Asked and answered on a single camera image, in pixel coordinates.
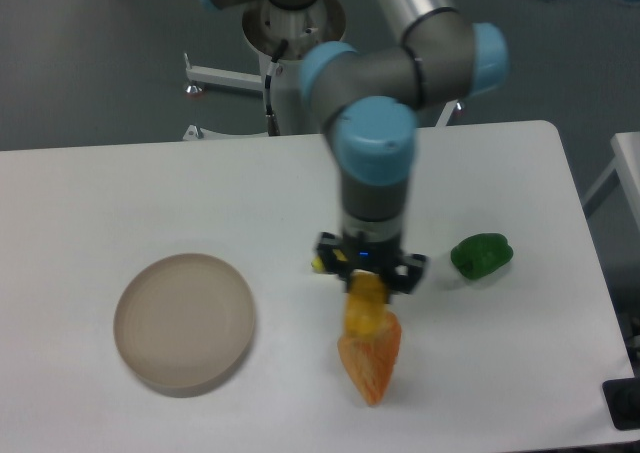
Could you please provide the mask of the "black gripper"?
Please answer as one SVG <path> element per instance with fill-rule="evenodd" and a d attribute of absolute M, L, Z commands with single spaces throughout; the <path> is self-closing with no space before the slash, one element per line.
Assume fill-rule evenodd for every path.
<path fill-rule="evenodd" d="M 368 221 L 353 215 L 341 216 L 341 236 L 321 232 L 315 257 L 324 271 L 337 277 L 349 289 L 351 275 L 361 270 L 378 275 L 387 289 L 386 302 L 394 295 L 410 295 L 428 270 L 428 257 L 403 254 L 401 249 L 404 216 Z"/>

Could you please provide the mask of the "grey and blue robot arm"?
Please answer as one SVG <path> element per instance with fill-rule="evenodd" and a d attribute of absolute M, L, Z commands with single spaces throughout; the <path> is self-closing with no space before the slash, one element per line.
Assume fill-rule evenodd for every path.
<path fill-rule="evenodd" d="M 316 246 L 322 268 L 353 291 L 364 275 L 385 297 L 408 294 L 427 260 L 402 249 L 404 213 L 420 109 L 500 86 L 509 54 L 502 32 L 467 21 L 451 0 L 378 0 L 397 38 L 359 53 L 344 40 L 338 0 L 199 0 L 243 8 L 256 75 L 187 64 L 189 86 L 258 93 L 271 137 L 317 128 L 337 164 L 339 234 Z"/>

